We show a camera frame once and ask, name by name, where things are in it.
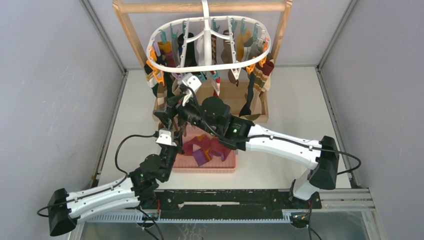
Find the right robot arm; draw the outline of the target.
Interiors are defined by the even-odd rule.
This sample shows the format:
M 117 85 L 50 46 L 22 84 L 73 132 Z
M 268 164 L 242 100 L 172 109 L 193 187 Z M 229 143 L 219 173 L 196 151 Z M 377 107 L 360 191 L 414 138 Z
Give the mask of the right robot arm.
M 289 203 L 302 208 L 319 190 L 334 190 L 338 176 L 339 155 L 334 138 L 320 140 L 298 138 L 267 129 L 250 120 L 231 114 L 231 108 L 220 98 L 211 96 L 199 103 L 183 94 L 168 100 L 165 107 L 153 111 L 166 127 L 177 118 L 178 124 L 190 124 L 218 138 L 231 150 L 267 153 L 292 160 L 307 170 L 290 188 Z

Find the maroon yellow purple sock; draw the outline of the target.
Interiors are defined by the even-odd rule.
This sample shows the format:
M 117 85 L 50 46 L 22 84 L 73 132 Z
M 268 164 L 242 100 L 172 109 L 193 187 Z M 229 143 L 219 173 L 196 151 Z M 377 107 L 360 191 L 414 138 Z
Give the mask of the maroon yellow purple sock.
M 185 142 L 182 146 L 185 156 L 194 158 L 198 167 L 201 167 L 213 159 L 211 153 L 211 139 L 206 135 L 198 135 Z

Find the maroon purple striped sock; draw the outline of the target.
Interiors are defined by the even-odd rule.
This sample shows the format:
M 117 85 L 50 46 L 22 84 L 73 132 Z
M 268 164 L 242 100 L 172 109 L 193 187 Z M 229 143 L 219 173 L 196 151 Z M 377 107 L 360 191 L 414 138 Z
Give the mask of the maroon purple striped sock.
M 231 149 L 221 144 L 217 137 L 210 139 L 209 148 L 207 149 L 207 153 L 210 156 L 210 158 L 219 157 L 220 160 L 224 162 L 228 158 L 231 151 L 232 151 Z

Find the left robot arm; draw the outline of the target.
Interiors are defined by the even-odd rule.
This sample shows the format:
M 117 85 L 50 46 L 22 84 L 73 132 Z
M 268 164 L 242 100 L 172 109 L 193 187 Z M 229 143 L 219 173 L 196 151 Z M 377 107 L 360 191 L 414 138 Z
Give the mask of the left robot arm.
M 121 209 L 149 209 L 156 203 L 155 190 L 160 183 L 169 180 L 178 154 L 183 152 L 183 138 L 186 130 L 171 133 L 161 129 L 153 134 L 160 146 L 159 154 L 150 154 L 139 167 L 126 172 L 119 167 L 115 152 L 115 167 L 124 174 L 110 183 L 86 190 L 67 192 L 56 190 L 48 204 L 36 214 L 48 219 L 49 234 L 52 237 L 73 231 L 77 225 L 96 216 Z

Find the pink perforated plastic basket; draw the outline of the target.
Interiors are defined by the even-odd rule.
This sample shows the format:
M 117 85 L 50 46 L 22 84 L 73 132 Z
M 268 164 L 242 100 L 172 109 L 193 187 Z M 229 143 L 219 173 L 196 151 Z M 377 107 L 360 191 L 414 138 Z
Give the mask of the pink perforated plastic basket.
M 216 138 L 201 130 L 198 127 L 188 125 L 186 127 L 185 135 L 183 136 L 183 144 L 190 141 L 196 136 L 207 135 L 210 139 Z M 202 166 L 198 166 L 195 159 L 192 156 L 186 156 L 184 154 L 178 154 L 172 171 L 175 173 L 183 174 L 232 174 L 235 172 L 238 166 L 238 154 L 235 150 L 231 150 L 226 161 L 221 161 L 217 156 L 213 157 L 212 160 Z

